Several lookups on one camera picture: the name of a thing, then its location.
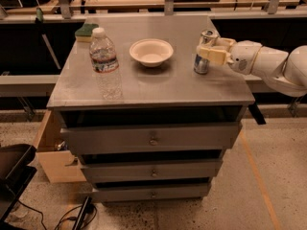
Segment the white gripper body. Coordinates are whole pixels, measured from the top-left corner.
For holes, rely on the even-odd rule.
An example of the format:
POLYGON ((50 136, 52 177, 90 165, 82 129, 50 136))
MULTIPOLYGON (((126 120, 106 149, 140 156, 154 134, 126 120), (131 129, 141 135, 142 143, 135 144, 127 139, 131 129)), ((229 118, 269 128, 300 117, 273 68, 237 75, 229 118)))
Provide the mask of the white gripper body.
POLYGON ((228 66, 235 72, 249 75, 262 44, 249 40, 235 43, 230 49, 228 66))

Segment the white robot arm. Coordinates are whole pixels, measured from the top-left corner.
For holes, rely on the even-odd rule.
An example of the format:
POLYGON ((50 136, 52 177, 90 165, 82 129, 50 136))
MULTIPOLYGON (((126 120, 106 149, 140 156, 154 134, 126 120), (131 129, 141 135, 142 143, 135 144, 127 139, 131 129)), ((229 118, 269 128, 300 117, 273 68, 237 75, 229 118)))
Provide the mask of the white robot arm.
POLYGON ((219 37, 197 47, 197 54, 213 66, 228 65, 234 72, 260 78, 269 88, 291 97, 307 94, 307 46, 290 53, 261 43, 219 37))

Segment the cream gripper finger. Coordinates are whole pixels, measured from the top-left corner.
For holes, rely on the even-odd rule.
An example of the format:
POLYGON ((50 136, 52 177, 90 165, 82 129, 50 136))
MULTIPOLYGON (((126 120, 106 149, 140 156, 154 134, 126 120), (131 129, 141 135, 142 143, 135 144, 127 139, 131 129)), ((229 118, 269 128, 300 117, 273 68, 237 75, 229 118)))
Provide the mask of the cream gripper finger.
POLYGON ((233 63, 231 53, 229 53, 229 48, 226 46, 206 47, 199 45, 197 47, 197 54, 201 58, 207 59, 215 65, 233 63))
POLYGON ((223 46, 223 47, 231 48, 236 43, 237 43, 237 41, 235 39, 225 38, 225 37, 218 37, 216 39, 215 45, 216 46, 223 46))

